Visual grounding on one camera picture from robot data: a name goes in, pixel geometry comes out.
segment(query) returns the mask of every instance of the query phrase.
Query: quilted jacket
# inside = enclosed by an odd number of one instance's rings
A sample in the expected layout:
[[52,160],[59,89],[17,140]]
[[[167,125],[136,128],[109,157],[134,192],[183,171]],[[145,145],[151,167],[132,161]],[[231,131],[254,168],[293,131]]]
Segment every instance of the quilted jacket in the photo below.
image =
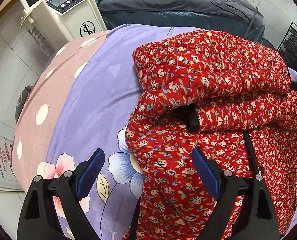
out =
[[[143,45],[133,59],[144,90],[126,130],[144,175],[136,239],[199,235],[216,202],[194,169],[192,149],[251,178],[243,130],[250,132],[285,234],[296,205],[297,93],[279,54],[228,33],[198,30]],[[173,111],[192,103],[197,133]],[[243,196],[236,198],[222,239],[231,235],[242,202]]]

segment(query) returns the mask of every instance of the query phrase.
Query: pink flower print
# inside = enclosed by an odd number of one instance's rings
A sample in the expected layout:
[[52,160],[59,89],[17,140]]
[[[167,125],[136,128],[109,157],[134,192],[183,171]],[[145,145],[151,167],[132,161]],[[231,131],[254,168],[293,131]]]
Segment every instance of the pink flower print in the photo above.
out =
[[[54,179],[60,177],[65,171],[74,171],[74,159],[66,153],[59,156],[56,166],[52,163],[41,162],[37,169],[37,175],[42,176],[44,179]],[[64,211],[59,197],[53,197],[56,214],[59,217],[65,218]],[[82,198],[79,202],[84,213],[90,210],[90,195]]]

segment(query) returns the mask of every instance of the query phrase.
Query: tile floor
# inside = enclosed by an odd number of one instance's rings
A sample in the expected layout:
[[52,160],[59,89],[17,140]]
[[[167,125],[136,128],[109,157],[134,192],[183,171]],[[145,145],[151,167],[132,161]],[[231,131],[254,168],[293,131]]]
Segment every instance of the tile floor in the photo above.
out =
[[[48,61],[26,28],[20,27],[21,10],[17,3],[0,20],[0,135],[10,140],[18,98],[36,82]],[[24,198],[24,192],[0,192],[0,224],[14,240]]]

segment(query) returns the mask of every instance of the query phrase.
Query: white machine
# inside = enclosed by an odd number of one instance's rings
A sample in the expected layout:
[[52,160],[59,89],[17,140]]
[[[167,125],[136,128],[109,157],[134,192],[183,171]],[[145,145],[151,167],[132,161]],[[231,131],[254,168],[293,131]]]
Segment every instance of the white machine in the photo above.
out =
[[79,37],[106,30],[94,0],[20,2],[24,7],[21,23],[28,27],[36,40],[41,39],[52,51],[58,51],[63,45]]

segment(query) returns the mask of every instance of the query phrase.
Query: control panel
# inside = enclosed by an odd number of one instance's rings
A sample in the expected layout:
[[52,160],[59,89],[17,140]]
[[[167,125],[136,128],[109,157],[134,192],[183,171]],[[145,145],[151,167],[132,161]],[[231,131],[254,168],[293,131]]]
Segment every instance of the control panel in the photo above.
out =
[[84,0],[48,0],[47,5],[58,11],[60,14],[64,14],[82,1]]

